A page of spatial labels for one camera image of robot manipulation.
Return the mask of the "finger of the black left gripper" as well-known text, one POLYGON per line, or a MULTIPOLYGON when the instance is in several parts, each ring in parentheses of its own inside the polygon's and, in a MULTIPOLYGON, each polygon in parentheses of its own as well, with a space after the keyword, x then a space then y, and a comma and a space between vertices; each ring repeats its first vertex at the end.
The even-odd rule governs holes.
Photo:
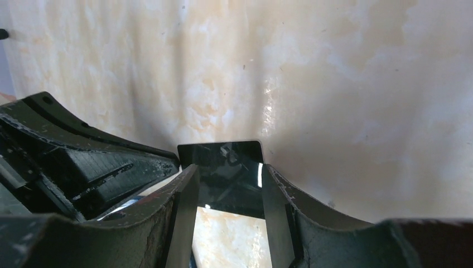
POLYGON ((32 213, 98 218, 178 170, 174 153, 94 128, 48 92, 1 105, 1 183, 32 213))

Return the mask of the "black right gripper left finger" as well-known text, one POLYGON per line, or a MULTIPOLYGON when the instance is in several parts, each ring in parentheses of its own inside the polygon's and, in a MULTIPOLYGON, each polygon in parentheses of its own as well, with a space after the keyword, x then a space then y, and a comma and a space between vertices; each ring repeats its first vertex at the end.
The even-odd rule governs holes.
POLYGON ((2 267, 188 267, 200 174, 171 182, 100 221, 57 214, 1 217, 2 267))

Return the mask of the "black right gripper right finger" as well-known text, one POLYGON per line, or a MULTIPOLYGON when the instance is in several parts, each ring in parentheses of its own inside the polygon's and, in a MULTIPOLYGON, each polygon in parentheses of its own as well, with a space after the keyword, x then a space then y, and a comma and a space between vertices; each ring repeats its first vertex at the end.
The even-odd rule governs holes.
POLYGON ((319 202, 262 167, 262 197, 274 267, 471 267, 472 220, 362 221, 319 202))

